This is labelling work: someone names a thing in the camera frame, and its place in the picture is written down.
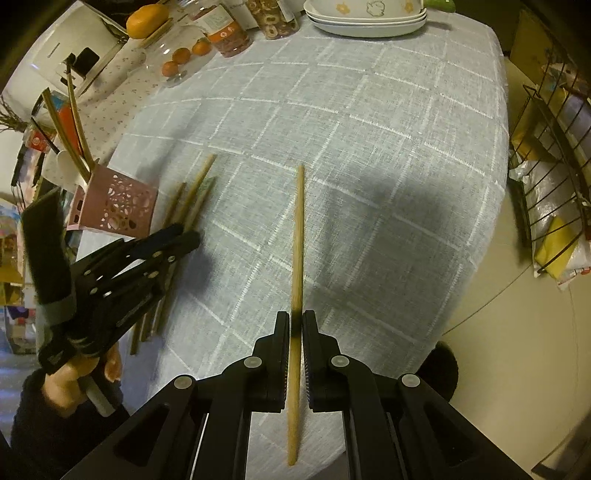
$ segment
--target black sleeve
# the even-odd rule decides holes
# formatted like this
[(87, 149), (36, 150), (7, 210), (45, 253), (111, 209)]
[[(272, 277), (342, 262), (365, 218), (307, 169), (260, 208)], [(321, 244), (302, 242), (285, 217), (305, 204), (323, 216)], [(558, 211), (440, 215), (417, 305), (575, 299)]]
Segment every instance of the black sleeve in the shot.
[(14, 417), (11, 446), (34, 471), (33, 478), (59, 480), (68, 470), (129, 418), (121, 406), (107, 418), (89, 401), (67, 419), (49, 407), (41, 393), (42, 370), (24, 382)]

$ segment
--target table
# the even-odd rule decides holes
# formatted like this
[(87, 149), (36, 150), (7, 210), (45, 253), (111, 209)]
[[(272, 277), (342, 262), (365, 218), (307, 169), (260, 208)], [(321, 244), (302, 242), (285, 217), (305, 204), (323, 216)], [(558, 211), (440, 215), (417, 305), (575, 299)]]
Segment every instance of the table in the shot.
[[(208, 153), (218, 154), (218, 181), (164, 337), (125, 358), (130, 407), (176, 375), (220, 373), (289, 310), (300, 163), (304, 308), (374, 372), (418, 368), (487, 249), (508, 153), (493, 31), (460, 15), (429, 17), (390, 40), (325, 34), (307, 19), (287, 39), (259, 33), (138, 112), (110, 166), (158, 186), (155, 227)], [(80, 251), (107, 241), (85, 233)], [(306, 410), (300, 459), (287, 468), (286, 418), (253, 415), (248, 478), (307, 478), (343, 450), (340, 416)]]

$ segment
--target glass jar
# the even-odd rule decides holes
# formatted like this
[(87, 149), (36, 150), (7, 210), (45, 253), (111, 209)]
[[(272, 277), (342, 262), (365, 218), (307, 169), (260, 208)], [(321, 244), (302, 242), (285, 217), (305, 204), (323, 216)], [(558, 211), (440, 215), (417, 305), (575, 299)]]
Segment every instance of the glass jar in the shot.
[(188, 0), (180, 6), (223, 57), (233, 57), (251, 45), (248, 34), (216, 0)]
[(212, 58), (212, 46), (193, 24), (174, 25), (144, 48), (145, 66), (162, 85), (173, 87), (197, 73)]
[(300, 29), (285, 0), (248, 0), (246, 6), (267, 40), (289, 37)]

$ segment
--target white plate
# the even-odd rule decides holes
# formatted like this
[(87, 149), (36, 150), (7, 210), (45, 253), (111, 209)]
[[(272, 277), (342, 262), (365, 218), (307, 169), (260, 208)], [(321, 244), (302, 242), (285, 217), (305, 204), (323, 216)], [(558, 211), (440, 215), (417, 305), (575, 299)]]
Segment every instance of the white plate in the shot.
[(352, 25), (354, 27), (362, 27), (364, 25), (368, 25), (370, 27), (372, 26), (377, 26), (377, 27), (383, 27), (385, 25), (414, 25), (417, 22), (420, 22), (422, 20), (426, 20), (427, 19), (427, 13), (425, 12), (424, 15), (422, 15), (420, 18), (416, 18), (414, 20), (408, 20), (408, 21), (400, 21), (400, 20), (392, 20), (390, 18), (384, 18), (382, 19), (381, 22), (354, 22), (352, 20), (347, 20), (346, 18), (334, 18), (332, 20), (326, 20), (324, 18), (319, 18), (316, 17), (315, 15), (306, 12), (308, 17), (314, 21), (314, 22), (318, 22), (318, 23), (322, 23), (322, 24), (326, 24), (326, 25)]
[(419, 22), (425, 22), (427, 17), (419, 18), (410, 22), (382, 22), (382, 23), (356, 23), (356, 22), (333, 22), (328, 20), (318, 20), (317, 18), (309, 16), (309, 19), (314, 23), (321, 25), (331, 25), (332, 27), (412, 27)]
[(308, 16), (314, 20), (319, 21), (328, 21), (328, 22), (339, 22), (339, 23), (360, 23), (360, 24), (367, 24), (367, 23), (395, 23), (395, 22), (413, 22), (419, 18), (423, 18), (427, 15), (427, 9), (423, 8), (419, 13), (416, 15), (410, 15), (408, 17), (378, 17), (378, 18), (352, 18), (352, 17), (330, 17), (328, 15), (323, 15), (319, 13), (317, 9), (315, 9), (313, 5), (314, 0), (306, 0), (304, 2), (304, 10)]
[(419, 20), (412, 24), (390, 24), (390, 25), (330, 25), (320, 23), (310, 18), (314, 26), (325, 32), (334, 35), (342, 35), (344, 37), (356, 38), (384, 38), (384, 37), (399, 37), (400, 35), (407, 35), (421, 28), (427, 19)]

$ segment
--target orange fruit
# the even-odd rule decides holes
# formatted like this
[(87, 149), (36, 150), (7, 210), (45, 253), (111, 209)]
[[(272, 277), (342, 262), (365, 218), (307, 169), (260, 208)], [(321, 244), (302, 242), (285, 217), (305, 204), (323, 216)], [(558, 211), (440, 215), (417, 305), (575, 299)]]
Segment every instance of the orange fruit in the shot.
[(191, 49), (195, 55), (199, 55), (200, 57), (207, 55), (211, 50), (212, 45), (209, 43), (209, 40), (206, 40), (205, 38), (197, 40), (197, 43), (193, 45), (193, 48)]
[(167, 61), (162, 65), (162, 75), (174, 77), (178, 73), (178, 65), (174, 61)]
[(177, 63), (178, 65), (182, 65), (183, 63), (187, 63), (191, 59), (191, 52), (188, 48), (178, 48), (173, 53), (173, 62)]

